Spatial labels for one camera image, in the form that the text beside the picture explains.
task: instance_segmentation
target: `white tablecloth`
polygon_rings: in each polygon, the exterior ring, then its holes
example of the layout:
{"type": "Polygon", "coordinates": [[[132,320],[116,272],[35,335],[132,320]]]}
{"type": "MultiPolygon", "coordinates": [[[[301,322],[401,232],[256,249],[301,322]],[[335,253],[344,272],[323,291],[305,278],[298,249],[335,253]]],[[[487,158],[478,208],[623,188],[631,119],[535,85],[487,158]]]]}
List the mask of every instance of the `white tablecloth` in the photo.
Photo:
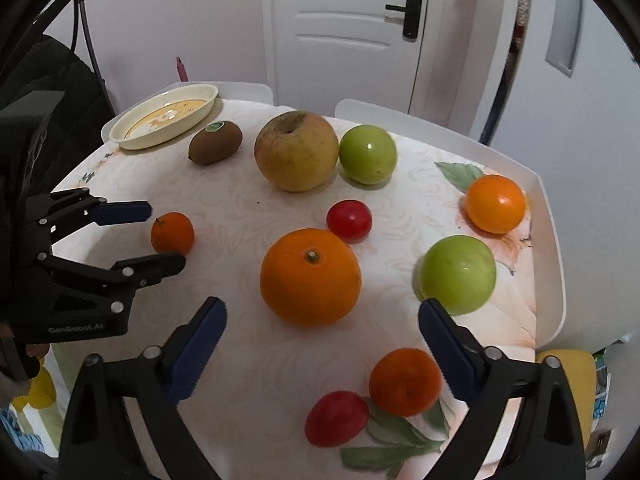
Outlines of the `white tablecloth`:
{"type": "MultiPolygon", "coordinates": [[[[212,166],[187,158],[191,136],[142,152],[125,152],[108,142],[87,158],[59,189],[87,186],[110,202],[148,200],[154,216],[143,224],[88,226],[62,240],[54,253],[99,267],[153,253],[149,241],[155,216],[185,213],[196,242],[186,268],[160,285],[140,290],[126,336],[63,345],[65,370],[77,370],[85,355],[106,360],[130,358],[146,346],[162,344],[188,322],[207,296],[228,308],[228,328],[207,365],[194,396],[179,411],[204,455],[223,479],[283,478],[383,479],[383,472],[344,469],[337,449],[318,449],[305,440],[306,414],[324,394],[353,390],[367,395],[374,364],[398,347],[426,348],[418,331],[419,302],[412,290],[418,258],[447,235],[470,234],[458,212],[461,194],[434,162],[466,162],[459,156],[395,136],[399,163],[390,183],[377,190],[347,183],[336,171],[319,189],[292,194],[275,189],[258,171],[254,140],[272,117],[290,108],[217,100],[210,118],[237,123],[244,133],[239,151],[212,166]],[[338,200],[362,200],[373,212],[369,238],[353,250],[363,275],[360,299],[346,318],[331,327],[302,330],[277,318],[262,301],[260,264],[268,248],[287,232],[324,228],[327,210],[338,200]]],[[[353,123],[329,119],[338,136],[353,123]]],[[[480,310],[458,318],[483,345],[493,344],[513,358],[533,360],[535,301],[530,248],[492,246],[498,283],[480,310]]],[[[443,394],[453,430],[465,405],[443,394]]],[[[487,462],[497,460],[513,425],[510,404],[487,462]]],[[[132,421],[151,471],[163,477],[140,416],[132,421]]],[[[424,421],[411,421],[419,428],[424,421]]],[[[351,443],[372,446],[363,432],[351,443]]],[[[437,454],[409,459],[399,479],[421,480],[437,454]]],[[[484,470],[490,472],[491,466],[484,470]]]]}

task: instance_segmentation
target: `door lock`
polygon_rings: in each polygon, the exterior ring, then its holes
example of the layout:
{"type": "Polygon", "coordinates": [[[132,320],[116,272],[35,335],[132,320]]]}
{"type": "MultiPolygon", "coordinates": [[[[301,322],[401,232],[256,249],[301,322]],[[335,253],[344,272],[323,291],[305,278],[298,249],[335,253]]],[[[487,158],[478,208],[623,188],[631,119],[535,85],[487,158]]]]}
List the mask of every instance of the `door lock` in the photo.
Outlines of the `door lock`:
{"type": "Polygon", "coordinates": [[[397,5],[385,5],[385,9],[404,12],[404,27],[402,28],[402,35],[408,40],[415,40],[418,37],[422,0],[406,0],[404,7],[397,5]]]}

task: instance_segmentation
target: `yellow chair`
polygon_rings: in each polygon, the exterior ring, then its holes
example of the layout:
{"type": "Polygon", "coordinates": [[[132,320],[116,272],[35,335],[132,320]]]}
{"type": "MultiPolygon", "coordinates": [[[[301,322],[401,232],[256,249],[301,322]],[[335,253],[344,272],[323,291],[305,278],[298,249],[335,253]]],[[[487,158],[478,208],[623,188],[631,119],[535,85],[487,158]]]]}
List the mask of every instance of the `yellow chair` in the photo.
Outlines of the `yellow chair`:
{"type": "Polygon", "coordinates": [[[564,368],[578,411],[582,444],[586,449],[591,434],[593,403],[596,396],[596,364],[593,356],[583,350],[546,350],[536,356],[536,362],[541,363],[549,355],[555,355],[560,359],[564,368]]]}

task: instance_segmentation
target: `tangerine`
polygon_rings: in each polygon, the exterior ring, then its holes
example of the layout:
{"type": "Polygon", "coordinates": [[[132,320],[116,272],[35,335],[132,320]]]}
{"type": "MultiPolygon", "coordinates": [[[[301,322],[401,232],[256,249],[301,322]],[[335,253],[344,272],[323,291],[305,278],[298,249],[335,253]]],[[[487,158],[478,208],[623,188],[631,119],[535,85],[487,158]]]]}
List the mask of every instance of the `tangerine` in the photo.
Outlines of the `tangerine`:
{"type": "Polygon", "coordinates": [[[524,193],[518,184],[505,176],[481,176],[466,190],[465,212],[483,231],[508,233],[520,224],[526,208],[524,193]]]}
{"type": "Polygon", "coordinates": [[[193,247],[195,233],[187,216],[178,212],[163,214],[151,226],[151,245],[156,253],[178,251],[186,256],[193,247]]]}
{"type": "Polygon", "coordinates": [[[369,395],[387,413],[411,416],[434,405],[442,389],[435,361],[419,348],[399,348],[385,355],[369,378],[369,395]]]}
{"type": "Polygon", "coordinates": [[[331,324],[358,301],[362,276],[351,248],[329,231],[300,229],[267,251],[260,292],[267,306],[302,326],[331,324]]]}

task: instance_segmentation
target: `wall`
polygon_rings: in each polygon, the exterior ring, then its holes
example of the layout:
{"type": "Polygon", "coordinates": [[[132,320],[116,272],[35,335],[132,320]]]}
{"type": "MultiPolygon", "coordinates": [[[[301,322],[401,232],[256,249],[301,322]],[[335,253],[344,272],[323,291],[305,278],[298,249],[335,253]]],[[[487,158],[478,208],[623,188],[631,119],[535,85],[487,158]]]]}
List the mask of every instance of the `wall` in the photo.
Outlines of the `wall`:
{"type": "Polygon", "coordinates": [[[531,5],[491,146],[545,183],[567,293],[566,323],[553,345],[596,351],[640,327],[640,69],[604,14],[585,0],[568,78],[545,62],[555,0],[531,5]]]}
{"type": "MultiPolygon", "coordinates": [[[[178,80],[266,82],[262,0],[86,0],[98,65],[116,111],[178,80]]],[[[72,7],[47,30],[71,43],[72,7]]],[[[76,52],[88,63],[82,31],[76,52]]]]}

